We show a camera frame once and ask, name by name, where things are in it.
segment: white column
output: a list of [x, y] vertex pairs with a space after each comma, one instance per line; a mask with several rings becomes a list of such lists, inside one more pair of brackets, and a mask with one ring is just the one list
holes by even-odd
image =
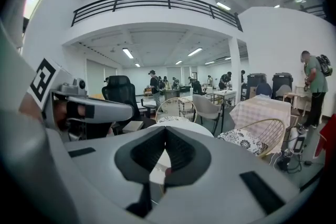
[[229, 48], [230, 48], [230, 57], [231, 57], [231, 69], [232, 69], [232, 89], [237, 91], [236, 94], [236, 104], [240, 102], [240, 94], [241, 94], [241, 76], [240, 76], [240, 55], [237, 38], [232, 37], [229, 38]]

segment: wicker chair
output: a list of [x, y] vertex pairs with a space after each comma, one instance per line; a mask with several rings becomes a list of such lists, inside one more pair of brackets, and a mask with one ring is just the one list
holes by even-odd
[[166, 100], [156, 111], [156, 122], [164, 121], [190, 121], [195, 122], [197, 110], [194, 103], [183, 97], [174, 97]]
[[[263, 158], [283, 139], [285, 131], [286, 128], [282, 120], [266, 119], [222, 133], [217, 138], [241, 145], [259, 158]], [[249, 147], [251, 146], [249, 140], [252, 141], [253, 146], [258, 147], [257, 150], [252, 151], [252, 147]]]

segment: man with backpack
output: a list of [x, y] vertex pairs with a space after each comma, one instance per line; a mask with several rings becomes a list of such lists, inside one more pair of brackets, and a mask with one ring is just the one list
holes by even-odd
[[308, 118], [303, 125], [299, 124], [299, 134], [305, 134], [311, 125], [316, 129], [320, 121], [324, 96], [328, 91], [328, 84], [325, 76], [331, 74], [325, 73], [325, 66], [322, 60], [323, 57], [325, 56], [321, 55], [321, 57], [316, 57], [310, 55], [306, 50], [301, 54], [301, 62], [305, 63], [304, 72], [307, 76], [306, 87], [310, 87], [312, 97]]
[[148, 75], [151, 75], [151, 82], [150, 82], [150, 88], [152, 89], [153, 98], [156, 104], [156, 110], [159, 109], [161, 103], [160, 103], [160, 80], [155, 75], [155, 71], [151, 70]]

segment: patterned pillow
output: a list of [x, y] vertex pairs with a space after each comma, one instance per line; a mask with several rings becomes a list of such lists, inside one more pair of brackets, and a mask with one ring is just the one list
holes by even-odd
[[165, 121], [190, 121], [187, 118], [184, 117], [178, 117], [178, 116], [166, 116], [160, 118], [157, 122], [165, 122]]
[[262, 142], [252, 133], [241, 129], [221, 133], [217, 138], [242, 146], [255, 155], [259, 155], [263, 147]]

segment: balcony railing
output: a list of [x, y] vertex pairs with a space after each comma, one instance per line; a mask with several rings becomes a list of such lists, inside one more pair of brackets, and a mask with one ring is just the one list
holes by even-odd
[[187, 9], [210, 16], [213, 19], [222, 20], [243, 31], [237, 13], [232, 15], [225, 10], [200, 0], [99, 0], [75, 10], [71, 26], [100, 13], [143, 6]]

